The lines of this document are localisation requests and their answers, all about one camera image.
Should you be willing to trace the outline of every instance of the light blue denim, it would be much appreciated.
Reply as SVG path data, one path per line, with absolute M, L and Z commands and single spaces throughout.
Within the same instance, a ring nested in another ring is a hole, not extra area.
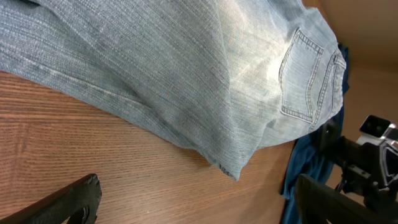
M 236 180 L 256 149 L 342 106 L 336 37 L 299 0 L 34 2 L 0 1 L 1 70 L 195 149 Z

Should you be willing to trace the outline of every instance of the jeans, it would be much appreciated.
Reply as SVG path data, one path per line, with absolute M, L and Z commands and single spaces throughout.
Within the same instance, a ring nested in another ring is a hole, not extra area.
M 345 61 L 299 0 L 0 1 L 0 69 L 197 150 L 238 180 L 256 149 L 337 114 Z

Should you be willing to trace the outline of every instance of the wooden table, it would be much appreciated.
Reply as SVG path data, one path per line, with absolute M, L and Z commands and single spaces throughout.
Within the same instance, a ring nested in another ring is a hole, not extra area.
M 257 151 L 235 182 L 193 150 L 0 72 L 0 218 L 96 173 L 97 223 L 279 223 L 291 150 Z

